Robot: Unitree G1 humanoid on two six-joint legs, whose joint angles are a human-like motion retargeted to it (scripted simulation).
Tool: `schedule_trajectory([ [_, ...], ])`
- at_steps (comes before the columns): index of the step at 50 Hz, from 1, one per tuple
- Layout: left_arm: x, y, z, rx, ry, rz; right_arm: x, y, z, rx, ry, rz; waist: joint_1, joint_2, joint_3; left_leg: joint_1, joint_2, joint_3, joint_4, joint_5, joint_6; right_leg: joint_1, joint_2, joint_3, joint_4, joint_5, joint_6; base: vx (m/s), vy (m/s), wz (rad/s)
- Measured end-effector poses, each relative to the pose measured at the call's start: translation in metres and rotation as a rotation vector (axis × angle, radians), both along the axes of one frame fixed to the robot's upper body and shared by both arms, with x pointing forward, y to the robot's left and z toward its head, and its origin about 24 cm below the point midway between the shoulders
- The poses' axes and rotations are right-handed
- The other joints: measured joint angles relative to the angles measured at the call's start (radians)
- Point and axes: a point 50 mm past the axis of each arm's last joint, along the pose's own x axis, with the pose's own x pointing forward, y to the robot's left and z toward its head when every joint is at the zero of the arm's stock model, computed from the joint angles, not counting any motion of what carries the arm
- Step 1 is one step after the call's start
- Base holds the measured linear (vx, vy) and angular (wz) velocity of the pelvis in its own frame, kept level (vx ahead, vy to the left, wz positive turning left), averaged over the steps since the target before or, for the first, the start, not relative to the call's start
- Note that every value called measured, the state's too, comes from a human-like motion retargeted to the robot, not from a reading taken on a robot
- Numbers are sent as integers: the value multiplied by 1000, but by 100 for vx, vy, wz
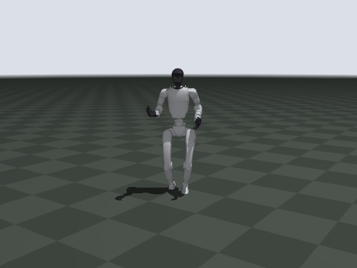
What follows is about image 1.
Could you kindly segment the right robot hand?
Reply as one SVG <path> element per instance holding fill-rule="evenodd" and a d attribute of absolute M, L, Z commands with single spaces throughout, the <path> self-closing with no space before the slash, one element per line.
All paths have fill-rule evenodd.
<path fill-rule="evenodd" d="M 152 111 L 149 106 L 146 108 L 149 117 L 157 117 L 156 111 Z"/>

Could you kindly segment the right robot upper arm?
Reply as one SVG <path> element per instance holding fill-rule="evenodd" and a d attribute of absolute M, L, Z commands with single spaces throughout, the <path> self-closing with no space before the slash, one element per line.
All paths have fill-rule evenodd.
<path fill-rule="evenodd" d="M 168 92 L 168 89 L 162 89 L 159 94 L 159 98 L 157 101 L 157 109 L 159 109 L 161 111 L 161 113 L 163 111 L 162 106 L 164 104 L 165 98 L 167 97 L 167 92 Z"/>

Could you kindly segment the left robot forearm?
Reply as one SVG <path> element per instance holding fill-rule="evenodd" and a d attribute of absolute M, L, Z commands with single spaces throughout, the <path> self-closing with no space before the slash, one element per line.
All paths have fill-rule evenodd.
<path fill-rule="evenodd" d="M 197 117 L 201 118 L 201 115 L 202 115 L 202 106 L 200 105 L 200 109 L 195 111 L 194 121 L 196 121 Z"/>

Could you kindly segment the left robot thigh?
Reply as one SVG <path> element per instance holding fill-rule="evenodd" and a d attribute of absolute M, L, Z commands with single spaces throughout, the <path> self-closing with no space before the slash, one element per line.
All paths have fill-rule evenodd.
<path fill-rule="evenodd" d="M 185 161 L 183 168 L 190 169 L 192 164 L 192 156 L 195 147 L 195 137 L 196 133 L 193 129 L 186 128 L 186 137 L 185 137 L 185 145 L 186 145 L 186 152 L 185 152 Z"/>

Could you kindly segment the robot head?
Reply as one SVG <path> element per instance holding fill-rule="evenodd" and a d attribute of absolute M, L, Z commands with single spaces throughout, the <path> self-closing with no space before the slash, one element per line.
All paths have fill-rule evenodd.
<path fill-rule="evenodd" d="M 175 82 L 174 81 L 174 77 L 177 77 L 177 78 L 179 78 L 179 77 L 181 77 L 182 79 L 181 79 L 181 82 Z M 180 86 L 181 86 L 181 83 L 182 83 L 182 80 L 183 80 L 183 77 L 184 77 L 184 72 L 182 71 L 182 69 L 179 69 L 179 68 L 177 68 L 177 69 L 174 69 L 173 70 L 173 72 L 172 72 L 172 80 L 173 80 L 173 83 L 175 84 L 175 88 L 174 89 L 182 89 Z"/>

